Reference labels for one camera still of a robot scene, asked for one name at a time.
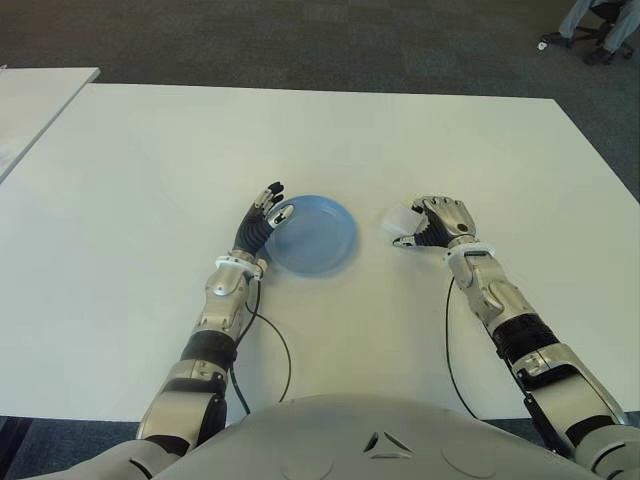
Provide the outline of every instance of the shoe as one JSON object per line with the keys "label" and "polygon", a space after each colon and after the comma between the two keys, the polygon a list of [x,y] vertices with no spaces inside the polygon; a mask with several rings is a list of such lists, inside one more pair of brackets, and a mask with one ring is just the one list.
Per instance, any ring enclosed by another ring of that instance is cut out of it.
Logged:
{"label": "shoe", "polygon": [[542,37],[540,37],[540,40],[548,43],[549,45],[564,45],[566,47],[569,47],[571,45],[572,39],[563,37],[560,32],[551,32],[544,34]]}
{"label": "shoe", "polygon": [[583,60],[584,60],[584,63],[586,63],[589,66],[597,65],[599,63],[604,63],[605,65],[609,65],[611,63],[611,60],[613,60],[613,53],[611,53],[609,50],[605,50],[604,48],[600,47],[594,50],[593,52],[591,52],[590,54],[586,55],[583,58]]}

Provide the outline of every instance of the white tabletop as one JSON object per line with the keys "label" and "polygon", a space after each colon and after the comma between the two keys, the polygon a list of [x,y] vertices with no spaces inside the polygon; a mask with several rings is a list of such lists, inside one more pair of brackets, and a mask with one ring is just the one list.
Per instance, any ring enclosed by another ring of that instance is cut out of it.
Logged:
{"label": "white tabletop", "polygon": [[[0,414],[138,420],[215,258],[275,180],[339,201],[359,228],[353,263],[333,277],[268,272],[262,311],[291,347],[291,398],[462,409],[444,360],[443,252],[392,248],[379,228],[387,207],[447,194],[561,341],[640,408],[638,204],[555,102],[88,85],[0,186]],[[468,403],[484,418],[526,416],[457,290],[451,314]],[[236,371],[254,408],[279,396],[285,358],[264,324]]]}
{"label": "white tabletop", "polygon": [[0,182],[97,68],[0,70]]}

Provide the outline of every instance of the person's leg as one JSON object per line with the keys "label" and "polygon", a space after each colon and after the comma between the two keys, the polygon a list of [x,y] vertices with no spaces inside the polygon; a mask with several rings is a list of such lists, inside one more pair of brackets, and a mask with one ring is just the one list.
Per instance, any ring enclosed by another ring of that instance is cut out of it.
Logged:
{"label": "person's leg", "polygon": [[603,3],[604,0],[576,0],[569,13],[560,24],[558,32],[563,38],[571,38],[576,31],[580,20],[587,14],[593,5]]}
{"label": "person's leg", "polygon": [[640,0],[629,0],[620,11],[616,26],[609,32],[604,41],[604,48],[613,53],[624,39],[631,35],[640,25]]}

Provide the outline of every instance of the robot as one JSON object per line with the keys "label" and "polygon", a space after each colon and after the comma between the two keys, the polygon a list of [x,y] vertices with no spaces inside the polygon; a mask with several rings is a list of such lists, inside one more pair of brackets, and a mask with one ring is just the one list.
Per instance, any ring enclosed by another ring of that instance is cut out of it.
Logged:
{"label": "robot", "polygon": [[225,428],[225,390],[246,332],[243,307],[258,259],[294,211],[284,187],[249,208],[231,252],[216,262],[206,301],[180,360],[144,415],[137,439],[41,480],[204,479],[640,479],[640,429],[576,354],[543,323],[476,238],[464,203],[413,202],[428,226],[401,248],[440,247],[455,284],[524,395],[549,450],[462,414],[397,399],[317,396],[289,400]]}

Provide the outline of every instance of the gray carpet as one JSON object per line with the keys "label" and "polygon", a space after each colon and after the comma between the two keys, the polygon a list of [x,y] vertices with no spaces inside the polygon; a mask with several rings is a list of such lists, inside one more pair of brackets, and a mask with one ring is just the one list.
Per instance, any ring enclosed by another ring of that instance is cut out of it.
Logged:
{"label": "gray carpet", "polygon": [[[637,199],[640,52],[591,68],[580,56],[593,45],[538,52],[571,3],[2,0],[0,64],[99,66],[101,82],[553,98]],[[529,420],[492,423],[539,442]],[[36,420],[8,478],[67,468],[135,428]]]}

